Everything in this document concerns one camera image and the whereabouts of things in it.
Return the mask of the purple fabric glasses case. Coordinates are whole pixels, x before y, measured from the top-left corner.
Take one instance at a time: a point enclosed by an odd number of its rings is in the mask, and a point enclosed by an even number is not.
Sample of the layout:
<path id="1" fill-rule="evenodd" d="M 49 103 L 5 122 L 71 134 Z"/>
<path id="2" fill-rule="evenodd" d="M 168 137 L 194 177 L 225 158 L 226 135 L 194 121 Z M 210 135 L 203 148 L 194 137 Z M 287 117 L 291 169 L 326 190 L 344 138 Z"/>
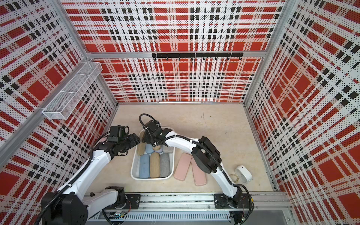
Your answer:
<path id="1" fill-rule="evenodd" d="M 155 151 L 157 153 L 163 153 L 163 146 L 161 147 L 161 149 L 159 151 Z"/>

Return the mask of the beige case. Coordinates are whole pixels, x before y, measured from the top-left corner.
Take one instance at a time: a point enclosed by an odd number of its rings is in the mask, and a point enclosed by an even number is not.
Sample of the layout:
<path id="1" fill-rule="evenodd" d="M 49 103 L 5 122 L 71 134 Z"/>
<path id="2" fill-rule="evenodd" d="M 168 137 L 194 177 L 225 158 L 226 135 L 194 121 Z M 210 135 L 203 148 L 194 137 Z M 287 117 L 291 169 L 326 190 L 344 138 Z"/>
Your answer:
<path id="1" fill-rule="evenodd" d="M 154 151 L 159 151 L 161 149 L 161 145 L 156 145 L 155 147 L 153 147 Z"/>
<path id="2" fill-rule="evenodd" d="M 146 149 L 146 142 L 144 141 L 144 136 L 145 136 L 145 132 L 141 131 L 140 132 L 140 143 L 137 145 L 137 154 L 139 156 L 142 156 L 145 153 L 145 149 Z"/>

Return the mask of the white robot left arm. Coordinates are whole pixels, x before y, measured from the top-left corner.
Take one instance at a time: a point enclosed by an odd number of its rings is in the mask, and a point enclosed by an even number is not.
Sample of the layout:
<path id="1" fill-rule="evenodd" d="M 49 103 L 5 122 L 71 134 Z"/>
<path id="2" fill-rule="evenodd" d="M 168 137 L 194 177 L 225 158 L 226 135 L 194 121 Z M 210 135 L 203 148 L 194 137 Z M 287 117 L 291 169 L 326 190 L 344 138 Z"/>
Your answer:
<path id="1" fill-rule="evenodd" d="M 106 141 L 96 141 L 89 159 L 74 176 L 56 192 L 44 195 L 36 225 L 84 225 L 104 208 L 110 205 L 123 207 L 128 203 L 123 187 L 109 186 L 100 194 L 85 195 L 114 157 L 126 155 L 141 142 L 136 134 L 130 134 L 128 127 L 120 125 L 112 126 L 103 136 Z"/>

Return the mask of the grey fabric glasses case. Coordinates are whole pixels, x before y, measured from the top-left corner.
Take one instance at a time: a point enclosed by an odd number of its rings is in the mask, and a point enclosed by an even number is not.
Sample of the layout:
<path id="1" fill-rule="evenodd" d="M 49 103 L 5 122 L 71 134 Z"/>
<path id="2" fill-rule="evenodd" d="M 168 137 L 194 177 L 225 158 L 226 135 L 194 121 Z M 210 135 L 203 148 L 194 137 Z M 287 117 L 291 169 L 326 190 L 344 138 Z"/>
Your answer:
<path id="1" fill-rule="evenodd" d="M 170 174 L 170 157 L 168 153 L 163 153 L 160 155 L 160 178 L 168 177 Z"/>

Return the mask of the pink case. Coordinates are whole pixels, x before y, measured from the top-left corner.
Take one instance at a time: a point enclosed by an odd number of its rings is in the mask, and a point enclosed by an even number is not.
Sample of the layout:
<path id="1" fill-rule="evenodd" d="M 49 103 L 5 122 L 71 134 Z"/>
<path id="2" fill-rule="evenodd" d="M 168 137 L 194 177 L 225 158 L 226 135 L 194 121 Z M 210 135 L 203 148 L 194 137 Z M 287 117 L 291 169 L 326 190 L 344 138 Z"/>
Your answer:
<path id="1" fill-rule="evenodd" d="M 191 160 L 192 160 L 192 156 L 190 154 L 183 153 L 181 155 L 178 165 L 176 167 L 175 173 L 174 173 L 174 178 L 176 180 L 179 180 L 179 181 L 185 180 Z"/>
<path id="2" fill-rule="evenodd" d="M 207 184 L 207 179 L 205 172 L 203 172 L 197 165 L 194 159 L 191 159 L 192 173 L 194 178 L 194 183 L 196 186 L 204 186 Z"/>

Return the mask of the tan case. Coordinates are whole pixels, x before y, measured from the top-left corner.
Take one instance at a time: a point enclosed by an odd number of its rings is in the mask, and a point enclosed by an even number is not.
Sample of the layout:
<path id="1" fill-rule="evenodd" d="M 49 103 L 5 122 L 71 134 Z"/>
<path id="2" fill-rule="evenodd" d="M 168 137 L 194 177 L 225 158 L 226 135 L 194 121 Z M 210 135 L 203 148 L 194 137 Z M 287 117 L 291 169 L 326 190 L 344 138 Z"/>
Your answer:
<path id="1" fill-rule="evenodd" d="M 150 178 L 160 177 L 160 154 L 154 152 L 150 156 Z"/>

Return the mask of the blue case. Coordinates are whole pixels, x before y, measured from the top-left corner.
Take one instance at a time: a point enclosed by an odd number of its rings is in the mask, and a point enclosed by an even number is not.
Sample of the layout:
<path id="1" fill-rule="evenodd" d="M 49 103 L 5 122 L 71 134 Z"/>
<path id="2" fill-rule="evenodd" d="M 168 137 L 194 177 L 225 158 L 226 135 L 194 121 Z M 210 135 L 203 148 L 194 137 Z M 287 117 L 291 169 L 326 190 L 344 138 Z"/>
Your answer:
<path id="1" fill-rule="evenodd" d="M 153 150 L 153 147 L 150 144 L 145 145 L 145 153 L 151 155 L 155 151 Z"/>
<path id="2" fill-rule="evenodd" d="M 139 161 L 139 178 L 148 179 L 150 177 L 150 156 L 144 154 Z"/>

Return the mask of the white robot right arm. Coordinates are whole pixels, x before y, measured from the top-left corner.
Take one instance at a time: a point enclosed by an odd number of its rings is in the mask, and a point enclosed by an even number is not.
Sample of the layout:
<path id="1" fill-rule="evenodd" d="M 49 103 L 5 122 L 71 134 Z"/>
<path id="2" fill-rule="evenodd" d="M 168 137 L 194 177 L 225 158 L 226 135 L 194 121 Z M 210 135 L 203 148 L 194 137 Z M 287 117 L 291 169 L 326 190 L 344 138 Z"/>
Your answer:
<path id="1" fill-rule="evenodd" d="M 220 152 L 207 137 L 197 139 L 179 135 L 170 128 L 162 128 L 160 122 L 147 113 L 139 115 L 139 122 L 145 131 L 145 143 L 152 147 L 169 146 L 190 153 L 200 170 L 210 174 L 221 187 L 227 206 L 242 208 L 243 216 L 233 216 L 235 224 L 243 225 L 247 221 L 254 210 L 253 198 L 244 185 L 231 180 Z"/>

